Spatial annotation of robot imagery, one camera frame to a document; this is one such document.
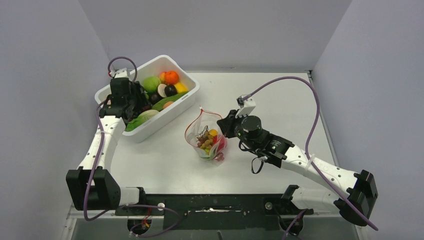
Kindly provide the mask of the yellow orange fruit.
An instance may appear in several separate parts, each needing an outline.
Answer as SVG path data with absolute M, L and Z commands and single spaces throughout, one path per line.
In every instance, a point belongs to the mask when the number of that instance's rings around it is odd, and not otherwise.
M 218 131 L 217 131 L 216 129 L 210 129 L 210 130 L 208 131 L 208 133 L 209 133 L 211 136 L 213 136 L 213 137 L 215 137 L 215 136 L 217 136 L 217 135 L 218 135 Z

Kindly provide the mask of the clear zip top bag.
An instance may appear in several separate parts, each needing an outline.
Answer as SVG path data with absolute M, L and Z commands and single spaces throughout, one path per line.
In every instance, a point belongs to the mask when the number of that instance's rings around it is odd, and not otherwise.
M 186 142 L 194 149 L 198 157 L 200 157 L 204 161 L 214 161 L 214 157 L 219 154 L 223 153 L 225 156 L 225 151 L 227 147 L 224 150 L 218 151 L 218 144 L 217 144 L 217 136 L 222 135 L 222 131 L 220 127 L 217 124 L 218 120 L 222 119 L 222 116 L 215 112 L 210 112 L 207 110 L 204 110 L 202 107 L 199 108 L 200 113 L 197 116 L 197 118 L 192 121 L 188 127 L 185 129 L 184 132 L 184 138 Z M 203 149 L 200 149 L 197 147 L 197 140 L 196 135 L 199 134 L 205 126 L 209 127 L 209 130 L 215 129 L 218 132 L 218 135 L 214 137 L 214 144 L 212 148 L 214 149 L 214 153 L 209 156 L 207 155 Z

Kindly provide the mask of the tan longan fruit bunch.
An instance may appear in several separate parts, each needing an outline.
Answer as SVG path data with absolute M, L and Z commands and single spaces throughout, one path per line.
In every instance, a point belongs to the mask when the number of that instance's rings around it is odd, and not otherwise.
M 205 126 L 203 130 L 196 136 L 196 146 L 202 150 L 210 150 L 214 144 L 214 135 L 210 133 L 209 126 Z

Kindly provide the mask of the red grape bunch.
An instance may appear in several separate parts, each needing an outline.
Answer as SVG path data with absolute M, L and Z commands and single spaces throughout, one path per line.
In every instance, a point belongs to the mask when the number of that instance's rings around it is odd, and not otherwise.
M 214 159 L 215 162 L 220 163 L 220 162 L 224 161 L 225 157 L 224 157 L 224 154 L 222 152 L 220 152 L 213 159 Z

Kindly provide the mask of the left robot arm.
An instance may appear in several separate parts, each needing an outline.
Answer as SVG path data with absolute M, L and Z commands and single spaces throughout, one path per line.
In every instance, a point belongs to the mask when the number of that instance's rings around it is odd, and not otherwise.
M 151 105 L 139 81 L 119 77 L 113 78 L 109 86 L 111 93 L 96 111 L 97 130 L 87 154 L 65 177 L 73 205 L 79 211 L 116 210 L 138 204 L 144 194 L 141 187 L 119 186 L 110 167 L 128 123 Z

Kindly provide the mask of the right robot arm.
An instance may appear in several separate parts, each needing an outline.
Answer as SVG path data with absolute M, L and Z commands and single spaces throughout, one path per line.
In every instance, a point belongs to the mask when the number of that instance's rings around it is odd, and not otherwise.
M 330 164 L 301 149 L 292 141 L 265 130 L 259 117 L 239 116 L 237 110 L 217 121 L 223 136 L 237 138 L 242 151 L 254 154 L 262 164 L 271 164 L 292 171 L 325 187 L 326 191 L 288 187 L 289 195 L 281 199 L 282 209 L 289 214 L 298 209 L 319 209 L 338 212 L 348 222 L 374 230 L 370 220 L 378 190 L 374 175 L 367 171 L 355 172 Z

